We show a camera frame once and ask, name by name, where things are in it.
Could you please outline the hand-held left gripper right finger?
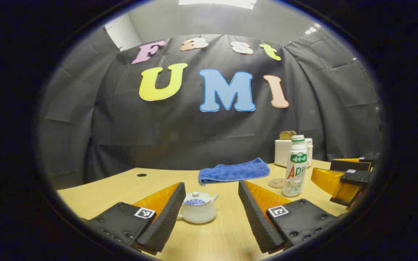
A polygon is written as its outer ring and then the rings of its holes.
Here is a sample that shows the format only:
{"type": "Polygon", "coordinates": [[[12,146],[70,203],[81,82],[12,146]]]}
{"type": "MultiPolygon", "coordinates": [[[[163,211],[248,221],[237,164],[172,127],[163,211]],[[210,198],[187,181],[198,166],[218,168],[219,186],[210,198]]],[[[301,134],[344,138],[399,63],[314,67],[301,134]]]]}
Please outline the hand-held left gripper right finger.
{"type": "Polygon", "coordinates": [[[290,201],[247,180],[239,181],[238,194],[262,253],[300,245],[338,219],[307,199],[290,201]]]}

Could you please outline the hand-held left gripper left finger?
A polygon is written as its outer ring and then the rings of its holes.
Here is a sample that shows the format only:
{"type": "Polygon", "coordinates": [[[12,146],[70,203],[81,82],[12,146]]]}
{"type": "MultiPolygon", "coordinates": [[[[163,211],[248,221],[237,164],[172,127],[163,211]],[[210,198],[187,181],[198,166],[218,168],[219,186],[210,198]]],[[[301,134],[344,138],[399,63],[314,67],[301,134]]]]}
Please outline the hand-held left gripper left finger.
{"type": "Polygon", "coordinates": [[[167,243],[186,197],[184,182],[133,204],[117,202],[84,224],[127,247],[156,255],[167,243]]]}

